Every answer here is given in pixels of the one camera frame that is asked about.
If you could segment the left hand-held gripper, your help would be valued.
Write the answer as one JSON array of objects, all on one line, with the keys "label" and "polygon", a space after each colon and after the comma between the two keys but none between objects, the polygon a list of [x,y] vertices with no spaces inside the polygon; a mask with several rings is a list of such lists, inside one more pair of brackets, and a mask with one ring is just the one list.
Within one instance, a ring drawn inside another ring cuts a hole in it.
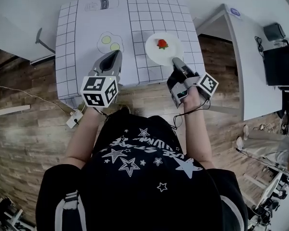
[{"label": "left hand-held gripper", "polygon": [[80,88],[88,107],[107,108],[115,100],[118,95],[121,66],[121,51],[111,51],[96,60]]}]

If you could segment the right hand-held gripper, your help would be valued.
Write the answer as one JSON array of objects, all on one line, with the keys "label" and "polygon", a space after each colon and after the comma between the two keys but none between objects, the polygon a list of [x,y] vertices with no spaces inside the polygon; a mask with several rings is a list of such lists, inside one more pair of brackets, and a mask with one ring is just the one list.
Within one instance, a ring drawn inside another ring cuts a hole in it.
[{"label": "right hand-held gripper", "polygon": [[207,103],[215,93],[219,82],[206,72],[202,76],[197,72],[194,73],[178,57],[174,57],[172,62],[173,72],[167,80],[167,86],[175,106],[179,108],[192,86],[197,88],[204,103]]}]

